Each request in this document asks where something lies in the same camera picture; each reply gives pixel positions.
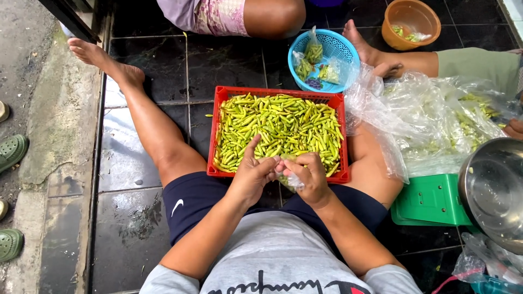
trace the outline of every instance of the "bare foot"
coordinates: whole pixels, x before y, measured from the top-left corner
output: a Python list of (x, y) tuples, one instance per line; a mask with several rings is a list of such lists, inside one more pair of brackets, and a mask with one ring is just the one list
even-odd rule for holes
[(343, 37), (347, 38), (349, 42), (354, 45), (361, 62), (367, 63), (372, 66), (376, 66), (376, 55), (379, 54), (379, 50), (371, 47), (363, 37), (360, 35), (354, 21), (350, 19), (343, 28)]
[(120, 85), (120, 88), (124, 85), (142, 86), (145, 74), (138, 67), (117, 62), (102, 48), (78, 38), (71, 38), (67, 43), (78, 59), (103, 70)]

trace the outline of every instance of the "nike swoosh logo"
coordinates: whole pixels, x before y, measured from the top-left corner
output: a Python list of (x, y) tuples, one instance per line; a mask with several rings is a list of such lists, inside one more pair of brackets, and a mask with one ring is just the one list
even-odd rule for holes
[(182, 206), (184, 205), (184, 201), (183, 201), (183, 199), (180, 199), (180, 200), (178, 200), (178, 201), (176, 202), (176, 205), (174, 205), (174, 208), (173, 208), (173, 212), (170, 213), (170, 217), (173, 217), (174, 210), (175, 210), (175, 209), (178, 207), (178, 205), (180, 205), (180, 204), (181, 204)]

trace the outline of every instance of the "metal bowl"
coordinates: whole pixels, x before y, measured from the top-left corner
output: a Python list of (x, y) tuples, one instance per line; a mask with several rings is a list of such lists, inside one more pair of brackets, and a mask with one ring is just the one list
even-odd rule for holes
[(523, 141), (482, 144), (461, 166), (458, 185), (471, 222), (499, 246), (523, 254)]

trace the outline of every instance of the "black tile floor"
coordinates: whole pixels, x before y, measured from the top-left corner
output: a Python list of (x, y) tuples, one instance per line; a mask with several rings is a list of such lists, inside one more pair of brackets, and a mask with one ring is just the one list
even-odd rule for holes
[[(390, 0), (352, 0), (320, 9), (307, 3), (303, 30), (313, 25), (341, 32), (350, 18), (374, 47), (395, 52), (381, 37)], [(516, 47), (496, 0), (423, 0), (438, 14), (441, 35), (417, 51), (475, 46), (489, 50)], [(117, 1), (109, 53), (144, 70), (150, 97), (182, 129), (187, 142), (204, 158), (209, 152), (212, 101), (216, 85), (298, 89), (287, 66), (294, 38), (198, 36), (165, 19), (155, 1)], [(139, 289), (169, 249), (169, 235), (156, 168), (145, 153), (118, 86), (107, 80), (103, 150), (99, 171), (92, 287), (95, 293)], [(290, 192), (267, 186), (259, 207), (281, 207)], [(388, 216), (378, 239), (413, 274), (424, 293), (447, 279), (461, 252), (459, 229), (408, 227)], [(472, 293), (454, 281), (440, 293)]]

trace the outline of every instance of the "black shorts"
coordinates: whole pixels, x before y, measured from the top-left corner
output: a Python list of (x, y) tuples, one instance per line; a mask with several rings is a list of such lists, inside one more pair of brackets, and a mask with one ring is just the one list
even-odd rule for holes
[[(208, 176), (205, 172), (181, 176), (167, 184), (163, 191), (163, 200), (170, 231), (170, 244), (174, 245), (196, 226), (222, 199), (228, 188), (229, 186), (223, 181)], [(381, 203), (361, 191), (342, 185), (330, 185), (330, 188), (372, 233), (387, 216), (388, 211)], [(269, 210), (277, 209), (257, 208), (249, 210), (245, 215)], [(318, 232), (332, 248), (334, 254), (343, 260), (327, 227), (298, 194), (294, 194), (279, 210), (302, 219)]]

